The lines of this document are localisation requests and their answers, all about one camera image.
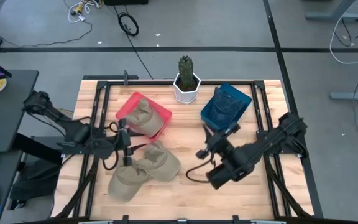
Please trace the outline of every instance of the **black desk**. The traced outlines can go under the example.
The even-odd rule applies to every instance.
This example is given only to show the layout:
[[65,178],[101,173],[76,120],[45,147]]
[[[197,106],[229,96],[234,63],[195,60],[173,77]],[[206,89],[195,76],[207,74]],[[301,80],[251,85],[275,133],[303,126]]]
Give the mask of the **black desk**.
[[[0,92],[0,219],[23,151],[27,152],[30,147],[43,151],[39,147],[44,147],[17,134],[24,114],[23,101],[33,90],[39,73],[36,70],[10,70],[9,72],[12,73],[12,78],[8,79],[7,86]],[[54,156],[55,162],[59,163],[60,156]]]

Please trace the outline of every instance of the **blue bowl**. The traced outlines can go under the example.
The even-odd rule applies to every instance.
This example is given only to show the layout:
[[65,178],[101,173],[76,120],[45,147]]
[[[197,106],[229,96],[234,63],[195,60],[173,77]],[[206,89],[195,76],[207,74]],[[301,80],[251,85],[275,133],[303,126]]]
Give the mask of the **blue bowl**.
[[234,88],[230,84],[223,83],[221,85],[221,87],[219,87],[219,88],[222,91],[224,91],[225,93],[231,95],[233,98],[241,100],[244,103],[244,106],[237,113],[237,115],[234,117],[234,119],[229,124],[227,124],[227,126],[220,127],[217,124],[213,123],[209,118],[209,110],[212,107],[212,99],[210,99],[209,102],[205,105],[205,107],[201,110],[201,120],[203,120],[208,125],[208,127],[210,127],[211,129],[213,129],[215,131],[227,129],[230,124],[238,122],[240,120],[242,114],[247,109],[247,107],[251,104],[251,101],[252,101],[251,97],[245,95],[243,92]]

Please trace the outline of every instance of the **gray floor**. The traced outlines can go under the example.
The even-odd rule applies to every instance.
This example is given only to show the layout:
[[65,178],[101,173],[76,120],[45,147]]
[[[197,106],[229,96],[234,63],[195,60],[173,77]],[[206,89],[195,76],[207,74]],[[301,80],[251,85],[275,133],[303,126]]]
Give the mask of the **gray floor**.
[[[68,4],[76,1],[67,0]],[[329,11],[339,1],[270,0],[282,47],[328,47],[333,23],[307,21],[306,11]],[[128,6],[137,19],[140,34],[136,47],[241,46],[273,47],[262,1],[151,0],[147,6]],[[358,13],[358,1],[350,8]],[[130,47],[116,18],[106,8],[91,8],[85,15],[93,31],[83,39],[52,47]],[[358,47],[358,23],[348,24],[353,47]],[[17,45],[54,42],[78,37],[86,24],[67,21],[62,1],[9,0],[0,12],[0,35]],[[338,35],[346,31],[339,26]],[[342,47],[337,40],[334,47]],[[14,47],[4,44],[3,47]],[[275,53],[267,52],[141,52],[154,78],[170,78],[177,60],[189,55],[201,78],[282,79]],[[358,53],[337,54],[346,61]],[[326,53],[285,53],[291,85],[300,116],[308,124],[306,143],[326,218],[358,220],[358,133],[351,104],[331,101],[332,90],[353,90],[357,65],[341,65]],[[0,65],[7,69],[36,69],[37,90],[50,93],[56,107],[72,110],[83,75],[119,75],[124,69],[148,78],[133,52],[3,53]],[[56,136],[56,131],[25,117],[20,132]],[[46,218],[50,198],[32,202],[27,210],[5,213],[2,223]]]

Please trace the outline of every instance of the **khaki hat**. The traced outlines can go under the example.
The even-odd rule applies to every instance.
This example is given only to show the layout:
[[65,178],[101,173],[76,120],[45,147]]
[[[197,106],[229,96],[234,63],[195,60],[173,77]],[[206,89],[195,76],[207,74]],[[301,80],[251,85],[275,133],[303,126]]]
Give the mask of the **khaki hat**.
[[141,99],[136,108],[125,117],[129,124],[138,132],[152,137],[164,125],[160,115],[149,105],[145,98]]
[[135,160],[132,160],[131,166],[124,166],[121,162],[112,175],[108,193],[119,201],[128,202],[136,195],[142,184],[149,179],[148,173],[140,170]]
[[137,165],[156,180],[168,182],[180,170],[178,158],[168,151],[161,141],[149,144],[145,149],[144,156],[144,159],[137,161]]

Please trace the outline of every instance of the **white pot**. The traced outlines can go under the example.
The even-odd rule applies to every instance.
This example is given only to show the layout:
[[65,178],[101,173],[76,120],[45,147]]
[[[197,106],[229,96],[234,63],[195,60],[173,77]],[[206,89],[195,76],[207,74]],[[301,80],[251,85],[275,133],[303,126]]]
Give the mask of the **white pot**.
[[176,85],[177,79],[179,78],[179,73],[175,80],[173,81],[173,86],[175,87],[175,96],[177,98],[177,101],[184,104],[190,104],[193,100],[196,99],[198,94],[198,88],[200,87],[201,80],[198,78],[196,74],[193,73],[193,76],[197,79],[197,88],[194,91],[181,91],[179,87]]

